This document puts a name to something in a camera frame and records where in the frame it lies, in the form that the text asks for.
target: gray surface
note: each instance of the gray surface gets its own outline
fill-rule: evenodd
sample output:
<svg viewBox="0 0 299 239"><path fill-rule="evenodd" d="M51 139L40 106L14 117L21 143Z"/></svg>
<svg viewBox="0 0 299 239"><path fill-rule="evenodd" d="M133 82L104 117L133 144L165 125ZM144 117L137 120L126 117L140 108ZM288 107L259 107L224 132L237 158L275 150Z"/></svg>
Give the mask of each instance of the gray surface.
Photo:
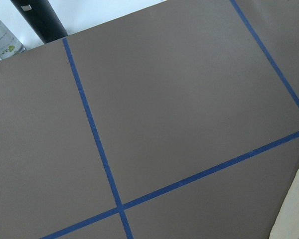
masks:
<svg viewBox="0 0 299 239"><path fill-rule="evenodd" d="M0 62L0 239L114 206L62 41Z"/></svg>
<svg viewBox="0 0 299 239"><path fill-rule="evenodd" d="M299 130L229 1L167 1L68 41L123 202Z"/></svg>
<svg viewBox="0 0 299 239"><path fill-rule="evenodd" d="M299 167L299 138L126 210L134 238L267 239Z"/></svg>
<svg viewBox="0 0 299 239"><path fill-rule="evenodd" d="M115 214L70 234L66 234L60 237L60 239L126 239L126 235L120 216Z"/></svg>
<svg viewBox="0 0 299 239"><path fill-rule="evenodd" d="M299 97L299 1L237 3Z"/></svg>

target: blue grid line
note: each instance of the blue grid line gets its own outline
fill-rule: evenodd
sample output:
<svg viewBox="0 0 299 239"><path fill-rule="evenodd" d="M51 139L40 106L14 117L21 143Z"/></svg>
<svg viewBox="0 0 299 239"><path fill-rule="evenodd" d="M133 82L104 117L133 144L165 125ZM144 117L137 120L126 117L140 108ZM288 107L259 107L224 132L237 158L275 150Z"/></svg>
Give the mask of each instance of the blue grid line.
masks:
<svg viewBox="0 0 299 239"><path fill-rule="evenodd" d="M63 41L63 44L64 44L66 55L68 57L68 60L69 60L70 66L71 66L71 70L72 70L72 73L73 73L73 76L74 76L74 79L75 79L75 82L76 82L81 100L82 100L82 104L84 106L86 116L87 116L89 124L90 124L90 128L91 128L91 131L92 131L92 134L93 134L93 138L95 140L95 144L98 148L98 151L99 151L99 154L100 154L100 157L101 157L101 161L102 161L106 176L108 178L108 181L109 181L109 184L110 184L110 187L111 187L111 191L112 191L112 194L113 194L116 206L117 206L117 210L118 210L118 212L120 214L120 217L121 217L121 221L122 221L126 236L127 236L128 239L133 239L131 228L130 228L129 222L126 218L125 212L122 208L121 198L120 198L118 189L115 185L115 181L114 181L109 163L107 161L107 158L106 158L106 155L105 155L105 152L104 152L104 148L102 146L97 128L95 126L93 116L92 116L88 101L86 99L84 89L83 89L79 74L77 72L77 69L76 69L76 66L75 66L75 63L74 63L74 60L73 60L73 57L72 57L72 53L71 53L68 41L67 41L66 38L63 38L62 41Z"/></svg>
<svg viewBox="0 0 299 239"><path fill-rule="evenodd" d="M55 233L47 235L47 236L45 236L45 237L43 237L41 239L55 239L55 238L59 238L61 236L64 236L65 234L68 234L68 233L76 231L76 230L78 230L80 228L86 227L86 226L88 226L88 225L90 225L92 223L95 223L97 221L100 221L100 220L102 220L104 218L108 218L108 217L110 217L110 216L112 216L112 215L114 215L116 213L118 213L118 209L117 208L110 209L110 210L108 210L106 212L103 212L101 214L98 214L98 215L96 215L94 217L91 217L89 219L86 219L86 220L81 221L79 223L76 223L74 225L71 225L71 226L69 226L67 228L59 230L59 231L57 231Z"/></svg>
<svg viewBox="0 0 299 239"><path fill-rule="evenodd" d="M261 48L261 50L263 51L263 53L265 54L265 56L269 60L271 66L274 68L274 70L276 71L276 73L280 77L280 79L283 82L284 86L287 88L289 94L291 95L291 97L293 98L293 100L295 101L296 105L299 108L299 98L298 98L298 96L294 92L293 88L289 84L288 80L286 79L286 77L284 76L282 71L279 69L278 65L276 64L275 60L272 58L272 56L269 53L268 49L263 44L260 37L258 36L258 34L255 32L255 30L253 29L253 27L251 26L251 24L249 23L249 21L245 17L244 13L241 11L241 9L238 6L238 4L236 3L236 1L235 0L230 0L230 2L232 4L232 6L234 7L234 9L236 10L236 12L238 13L238 15L240 16L241 20L244 22L245 26L248 28L248 30L250 31L250 33L254 37L255 41L258 43L259 47Z"/></svg>
<svg viewBox="0 0 299 239"><path fill-rule="evenodd" d="M194 175L192 175L190 177L187 177L187 178L185 178L183 180L180 180L180 181L178 181L176 183L170 184L170 185L168 185L166 187L163 187L163 188L158 189L158 190L156 190L154 192L148 193L148 194L146 194L146 195L144 195L142 197L134 199L134 200L132 200L132 201L130 201L128 203L123 204L122 207L123 207L124 210L129 209L131 207L134 207L136 205L139 205L141 203L149 201L149 200L151 200L153 198L156 198L156 197L158 197L158 196L160 196L162 194L168 193L168 192L170 192L172 190L175 190L175 189L180 188L180 187L182 187L184 185L187 185L187 184L192 183L192 182L194 182L196 180L199 180L199 179L201 179L203 177L206 177L206 176L208 176L210 174L216 173L216 172L218 172L218 171L220 171L222 169L228 168L228 167L230 167L230 166L232 166L234 164L242 162L242 161L244 161L246 159L249 159L249 158L251 158L253 156L256 156L256 155L261 154L261 153L263 153L265 151L273 149L273 148L275 148L277 146L280 146L280 145L282 145L284 143L287 143L287 142L289 142L291 140L294 140L296 138L299 138L299 131L297 131L295 133L292 133L292 134L290 134L290 135L288 135L286 137L280 138L280 139L278 139L278 140L276 140L274 142L271 142L269 144L266 144L266 145L264 145L262 147L259 147L259 148L255 149L255 150L252 150L252 151L250 151L248 153L242 154L242 155L240 155L240 156L238 156L236 158L233 158L233 159L230 159L230 160L228 160L226 162L218 164L218 165L216 165L214 167L211 167L211 168L209 168L207 170L204 170L204 171L202 171L200 173L194 174ZM56 233L50 234L50 235L48 235L46 237L43 237L41 239L55 239L55 238L58 238L60 236L63 236L64 234L67 234L67 233L70 233L72 231L78 230L78 229L83 228L83 227L85 227L85 226L87 226L89 224L95 223L95 222L100 221L100 220L102 220L104 218L107 218L107 217L109 217L109 216L111 216L111 215L113 215L115 213L118 213L118 211L116 211L116 210L117 210L117 208L108 210L108 211L106 211L106 212L104 212L102 214L99 214L99 215L97 215L95 217L92 217L90 219L87 219L85 221L77 223L75 225L69 226L68 228L64 228L64 229L62 229L62 230L60 230L60 231L58 231Z"/></svg>

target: blue tape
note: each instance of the blue tape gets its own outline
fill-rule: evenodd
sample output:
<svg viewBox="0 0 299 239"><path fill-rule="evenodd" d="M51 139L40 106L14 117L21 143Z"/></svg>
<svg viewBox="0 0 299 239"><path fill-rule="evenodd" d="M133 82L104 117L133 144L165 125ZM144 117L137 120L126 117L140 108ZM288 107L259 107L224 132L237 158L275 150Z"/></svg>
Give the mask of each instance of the blue tape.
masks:
<svg viewBox="0 0 299 239"><path fill-rule="evenodd" d="M270 64L272 65L272 67L274 68L274 70L276 71L276 73L278 74L278 76L280 77L281 81L283 82L283 84L287 88L289 94L291 95L291 97L293 98L293 100L295 101L296 105L299 108L299 98L296 95L296 93L294 92L294 90L291 87L291 85L289 84L288 80L286 79L286 77L283 75L283 73L279 69L278 65L276 64L276 62L274 61L274 59L270 55L269 51L267 50L267 48L265 47L265 45L263 44L263 42L261 41L261 39L259 38L258 34L255 32L255 30L253 29L253 27L250 25L249 21L247 20L247 18L245 17L245 15L241 11L241 9L239 8L239 6L236 3L236 1L235 0L230 0L230 2L233 5L233 7L236 10L236 12L238 13L238 15L240 16L240 18L242 19L242 21L244 22L244 24L246 25L246 27L248 28L248 30L250 31L250 33L252 34L252 36L254 37L254 39L256 40L256 42L258 43L259 47L261 48L261 50L263 51L263 53L265 54L265 56L269 60Z"/></svg>
<svg viewBox="0 0 299 239"><path fill-rule="evenodd" d="M75 82L76 82L76 85L77 85L77 88L78 88L78 91L79 91L79 94L80 94L80 97L81 97L81 100L82 100L82 103L83 103L83 106L84 106L86 116L87 116L89 124L90 124L90 128L91 128L96 146L98 148L98 151L99 151L99 154L100 154L100 157L101 157L101 161L102 161L106 176L108 178L108 181L109 181L109 184L110 184L110 187L111 187L111 191L112 191L116 206L118 208L118 211L119 211L119 214L120 214L120 217L121 217L121 221L122 221L126 236L127 236L128 239L132 239L133 236L132 236L131 228L130 228L129 222L126 218L125 212L122 208L121 198L120 198L119 192L117 190L117 187L115 185L114 178L112 176L112 172L111 172L110 167L109 167L109 163L107 161L107 158L106 158L106 155L105 155L105 152L104 152L104 149L103 149L98 131L96 129L96 126L95 126L95 123L94 123L94 120L93 120L93 117L92 117L92 113L91 113L88 101L86 99L86 96L85 96L85 93L84 93L84 90L83 90L83 86L81 84L81 80L80 80L79 74L77 72L77 69L76 69L76 66L75 66L75 63L74 63L74 60L73 60L73 57L72 57L72 53L71 53L68 41L67 41L66 38L63 38L62 41L63 41L64 48L65 48L65 51L66 51L66 55L68 57L68 60L69 60L70 66L71 66L71 70L72 70L72 73L73 73L73 76L74 76L74 79L75 79Z"/></svg>
<svg viewBox="0 0 299 239"><path fill-rule="evenodd" d="M232 165L234 165L236 163L239 163L239 162L244 161L244 160L246 160L248 158L256 156L256 155L258 155L260 153L263 153L263 152L265 152L265 151L267 151L269 149L277 147L277 146L279 146L281 144L284 144L284 143L286 143L288 141L291 141L291 140L293 140L295 138L298 138L298 137L299 137L299 131L296 132L296 133L290 134L290 135L288 135L288 136L286 136L284 138L278 139L278 140L276 140L276 141L274 141L272 143L266 144L266 145L264 145L264 146L262 146L260 148L257 148L257 149L255 149L253 151L250 151L248 153L242 154L242 155L240 155L240 156L238 156L236 158L230 159L230 160L228 160L228 161L226 161L224 163L218 164L218 165L216 165L216 166L214 166L212 168L209 168L207 170L204 170L204 171L202 171L200 173L194 174L194 175L192 175L192 176L190 176L188 178L185 178L183 180L180 180L180 181L178 181L176 183L173 183L173 184L170 184L170 185L168 185L166 187L158 189L158 190L156 190L156 191L154 191L152 193L149 193L149 194L146 194L146 195L144 195L142 197L134 199L134 200L132 200L132 201L130 201L128 203L123 204L123 208L124 208L124 210L126 210L128 208L134 207L134 206L136 206L138 204L141 204L141 203L146 202L146 201L148 201L150 199L156 198L156 197L158 197L158 196L160 196L162 194L168 193L168 192L170 192L170 191L172 191L174 189L180 188L180 187L182 187L182 186L184 186L186 184L192 183L192 182L194 182L194 181L196 181L198 179L206 177L206 176L208 176L208 175L210 175L212 173L218 172L218 171L220 171L220 170L222 170L224 168L228 168L229 166L232 166Z"/></svg>
<svg viewBox="0 0 299 239"><path fill-rule="evenodd" d="M86 219L84 221L76 223L74 225L71 225L71 226L69 226L67 228L59 230L59 231L57 231L55 233L47 235L47 236L45 236L45 237L43 237L41 239L55 239L55 238L59 238L61 236L64 236L65 234L68 234L68 233L76 231L76 230L78 230L80 228L86 227L86 226L88 226L88 225L90 225L92 223L95 223L95 222L97 222L99 220L102 220L104 218L110 217L110 216L112 216L112 215L114 215L116 213L118 213L118 209L117 208L110 209L110 210L108 210L106 212L103 212L103 213L101 213L99 215L96 215L94 217L91 217L89 219Z"/></svg>

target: blue line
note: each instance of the blue line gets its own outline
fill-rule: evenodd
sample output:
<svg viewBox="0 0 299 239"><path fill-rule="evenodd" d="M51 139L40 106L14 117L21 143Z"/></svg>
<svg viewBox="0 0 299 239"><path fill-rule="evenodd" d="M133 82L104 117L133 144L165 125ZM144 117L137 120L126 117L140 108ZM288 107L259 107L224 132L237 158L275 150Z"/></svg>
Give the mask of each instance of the blue line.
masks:
<svg viewBox="0 0 299 239"><path fill-rule="evenodd" d="M185 178L183 180L180 180L180 181L178 181L176 183L170 184L170 185L168 185L166 187L163 187L163 188L158 189L158 190L156 190L154 192L148 193L148 194L146 194L146 195L144 195L142 197L134 199L134 200L132 200L132 201L130 201L128 203L123 204L123 208L124 208L124 210L126 210L128 208L134 207L134 206L136 206L138 204L141 204L141 203L146 202L146 201L148 201L150 199L156 198L156 197L158 197L158 196L160 196L160 195L162 195L164 193L168 193L168 192L170 192L170 191L172 191L174 189L180 188L180 187L182 187L182 186L184 186L186 184L192 183L192 182L194 182L194 181L196 181L198 179L201 179L203 177L206 177L206 176L208 176L208 175L210 175L212 173L215 173L215 172L218 172L218 171L220 171L222 169L228 168L229 166L232 166L232 165L234 165L236 163L239 163L239 162L244 161L244 160L246 160L248 158L256 156L256 155L258 155L260 153L263 153L263 152L265 152L265 151L267 151L269 149L277 147L277 146L279 146L281 144L284 144L284 143L286 143L288 141L291 141L291 140L293 140L295 138L298 138L298 137L299 137L299 131L296 132L296 133L290 134L290 135L288 135L286 137L283 137L281 139L278 139L278 140L276 140L276 141L274 141L272 143L266 144L266 145L264 145L264 146L262 146L260 148L257 148L257 149L255 149L253 151L250 151L248 153L242 154L242 155L240 155L240 156L238 156L236 158L230 159L230 160L228 160L228 161L226 161L224 163L218 164L218 165L216 165L216 166L214 166L212 168L209 168L207 170L204 170L204 171L202 171L200 173L194 174L194 175L192 175L192 176L190 176L188 178Z"/></svg>
<svg viewBox="0 0 299 239"><path fill-rule="evenodd" d="M283 84L285 85L285 87L289 91L291 97L293 98L293 100L295 101L296 105L299 108L299 98L296 95L296 93L294 92L294 90L291 87L291 85L289 84L288 80L286 79L286 77L283 75L283 73L279 69L278 65L276 64L276 62L274 61L274 59L270 55L269 51L267 50L267 48L265 47L265 45L261 41L261 39L258 36L258 34L255 32L255 30L253 29L253 27L250 25L249 21L247 20L247 18L245 17L245 15L241 11L241 9L239 8L239 6L236 3L236 1L235 0L230 0L230 2L233 5L233 7L235 8L236 12L239 14L240 18L242 19L242 21L244 22L244 24L246 25L246 27L248 28L248 30L250 31L250 33L252 34L252 36L254 37L254 39L256 40L256 42L258 43L258 45L260 46L261 50L263 51L263 53L265 54L265 56L269 60L270 64L272 65L272 67L274 68L274 70L276 71L276 73L278 74L278 76L280 77L281 81L283 82Z"/></svg>
<svg viewBox="0 0 299 239"><path fill-rule="evenodd" d="M119 211L119 214L120 214L120 217L121 217L121 221L122 221L126 236L127 236L128 239L133 239L131 228L130 228L129 222L126 218L125 212L122 208L121 198L120 198L118 189L115 185L114 178L113 178L112 172L111 172L110 167L109 167L109 163L107 161L107 158L106 158L106 155L105 155L105 152L104 152L104 149L103 149L98 131L96 129L96 126L95 126L95 123L94 123L94 120L93 120L93 117L92 117L92 113L91 113L88 101L86 99L86 96L85 96L85 93L84 93L84 90L83 90L83 86L82 86L79 74L77 72L77 69L76 69L76 66L75 66L75 63L74 63L74 60L73 60L73 57L72 57L72 53L71 53L68 41L67 41L66 38L63 38L62 40L63 40L66 55L68 57L68 60L69 60L70 66L71 66L71 70L72 70L72 73L73 73L78 91L80 93L80 97L81 97L81 100L82 100L82 103L83 103L83 106L84 106L85 113L86 113L86 116L88 118L90 128L91 128L96 146L98 148L98 151L99 151L99 154L100 154L100 157L101 157L101 161L102 161L103 167L105 169L105 173L106 173L106 176L108 178L108 181L109 181L109 184L110 184L110 187L111 187L111 190L112 190L112 194L113 194L116 206L118 208L118 211Z"/></svg>
<svg viewBox="0 0 299 239"><path fill-rule="evenodd" d="M112 216L112 215L114 215L116 213L118 213L118 209L117 208L110 209L110 210L108 210L106 212L103 212L103 213L101 213L99 215L96 215L94 217L91 217L89 219L86 219L84 221L76 223L74 225L71 225L71 226L69 226L67 228L59 230L59 231L57 231L55 233L47 235L47 236L45 236L45 237L43 237L41 239L55 239L55 238L59 238L59 237L65 235L65 234L68 234L68 233L71 233L71 232L73 232L75 230L78 230L80 228L86 227L86 226L88 226L88 225L90 225L92 223L95 223L95 222L97 222L99 220L102 220L104 218L110 217L110 216Z"/></svg>

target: green logo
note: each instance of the green logo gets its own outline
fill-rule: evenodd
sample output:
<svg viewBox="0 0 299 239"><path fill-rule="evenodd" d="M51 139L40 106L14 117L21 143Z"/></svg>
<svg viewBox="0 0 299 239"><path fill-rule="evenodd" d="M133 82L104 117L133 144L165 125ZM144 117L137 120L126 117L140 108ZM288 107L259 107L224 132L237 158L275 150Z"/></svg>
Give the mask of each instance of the green logo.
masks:
<svg viewBox="0 0 299 239"><path fill-rule="evenodd" d="M9 52L12 52L15 49L15 46L9 46Z"/></svg>

